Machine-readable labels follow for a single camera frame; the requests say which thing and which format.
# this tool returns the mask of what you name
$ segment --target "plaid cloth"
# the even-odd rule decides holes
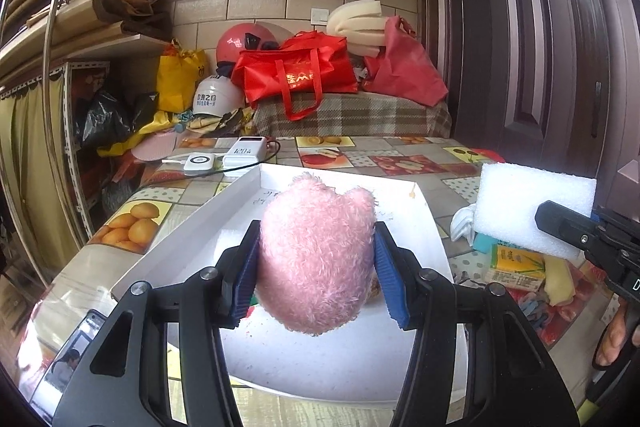
[[[294,111],[314,103],[312,92],[291,93]],[[325,93],[318,110],[289,121],[279,97],[258,102],[253,125],[261,136],[425,136],[448,138],[447,104],[424,107],[405,98],[361,91]]]

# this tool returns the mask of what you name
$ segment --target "pink fur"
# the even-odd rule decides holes
[[[337,194],[308,173],[271,202],[256,290],[284,327],[320,335],[358,316],[373,269],[374,207],[368,190]]]

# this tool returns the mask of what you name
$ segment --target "light switch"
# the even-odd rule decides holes
[[[325,8],[312,8],[311,9],[311,24],[313,26],[326,26],[326,22],[329,20],[329,10]]]

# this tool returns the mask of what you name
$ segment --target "red tote bag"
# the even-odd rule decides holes
[[[279,50],[244,51],[231,75],[249,103],[281,95],[289,120],[300,120],[322,102],[323,92],[357,92],[358,83],[347,54],[345,38],[322,32],[300,32]],[[291,91],[313,91],[316,101],[293,113]]]
[[[365,63],[369,74],[375,75],[364,84],[366,91],[407,98],[430,107],[447,96],[447,86],[429,55],[415,39],[409,23],[399,16],[386,20],[385,50],[376,58],[365,57]]]

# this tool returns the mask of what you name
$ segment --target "human hand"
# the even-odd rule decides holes
[[[625,299],[618,298],[620,302],[620,308],[613,317],[607,327],[607,332],[602,338],[600,347],[598,348],[598,354],[596,355],[596,363],[598,365],[610,365],[614,363],[622,350],[622,346],[625,344],[625,314],[627,303]],[[631,338],[634,346],[640,347],[640,326],[634,331]]]

